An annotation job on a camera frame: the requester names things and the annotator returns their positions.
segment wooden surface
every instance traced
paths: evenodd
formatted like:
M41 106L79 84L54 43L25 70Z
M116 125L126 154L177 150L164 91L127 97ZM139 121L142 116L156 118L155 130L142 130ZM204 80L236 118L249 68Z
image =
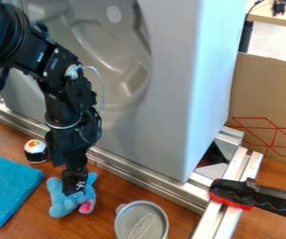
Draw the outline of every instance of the wooden surface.
M23 145L28 139L28 136L0 124L0 155L26 163ZM34 167L41 169L46 178L59 176L62 170L52 168L49 162ZM0 229L0 238L115 238L116 207L140 199L155 202L165 210L170 222L169 239L191 237L199 216L94 166L89 165L89 169L99 175L94 184L98 194L97 206L90 215L84 216L76 211L65 218L49 217L50 196L43 182ZM258 182L286 190L286 166L264 160ZM242 213L233 238L286 238L286 218L253 208Z
M248 0L248 9L253 6L257 0ZM259 21L275 25L286 26L286 12L284 15L278 14L273 17L272 6L274 0L264 0L249 15L249 21Z
M28 139L28 136L0 125L0 155L27 163L23 146ZM62 168L52 168L50 162L34 167L41 169L46 178L60 176L62 171ZM98 174L94 183L97 205L90 215L75 211L65 218L51 218L48 215L50 196L43 181L19 211L0 229L0 238L115 238L115 209L120 204L135 200L151 201L165 210L170 223L168 238L189 238L196 228L200 219L196 214L94 166L89 165L89 170Z

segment plush mouse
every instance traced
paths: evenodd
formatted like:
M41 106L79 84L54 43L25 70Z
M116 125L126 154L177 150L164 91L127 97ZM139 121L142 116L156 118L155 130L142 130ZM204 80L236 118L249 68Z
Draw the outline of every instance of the plush mouse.
M91 213L95 206L95 191L92 184L96 178L96 173L89 173L85 193L79 191L68 197L62 193L62 181L56 177L49 178L47 181L47 188L51 200L51 207L49 210L50 216L54 218L64 217L76 209L78 205L80 205L80 213Z

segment metal can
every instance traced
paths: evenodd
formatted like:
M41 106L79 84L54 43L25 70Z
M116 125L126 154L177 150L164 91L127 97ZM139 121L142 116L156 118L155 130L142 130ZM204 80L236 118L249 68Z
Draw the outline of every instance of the metal can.
M166 239L168 218L157 204L135 201L116 210L114 230L118 239Z

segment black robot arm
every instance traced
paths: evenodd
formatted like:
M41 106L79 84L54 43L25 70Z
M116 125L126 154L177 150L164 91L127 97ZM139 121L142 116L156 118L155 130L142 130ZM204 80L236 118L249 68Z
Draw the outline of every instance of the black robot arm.
M46 141L54 166L62 172L65 195L83 191L87 180L86 152L101 137L101 118L93 108L96 93L83 76L78 57L50 39L47 26L29 22L18 8L0 5L0 91L8 71L33 77L45 96Z

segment white washing machine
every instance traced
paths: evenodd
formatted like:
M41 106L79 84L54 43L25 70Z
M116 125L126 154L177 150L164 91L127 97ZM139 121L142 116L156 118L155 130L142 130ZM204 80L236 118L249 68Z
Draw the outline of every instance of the white washing machine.
M45 22L101 76L84 70L104 111L97 146L189 178L227 120L246 0L7 2ZM9 109L44 121L31 78L12 70L3 97Z

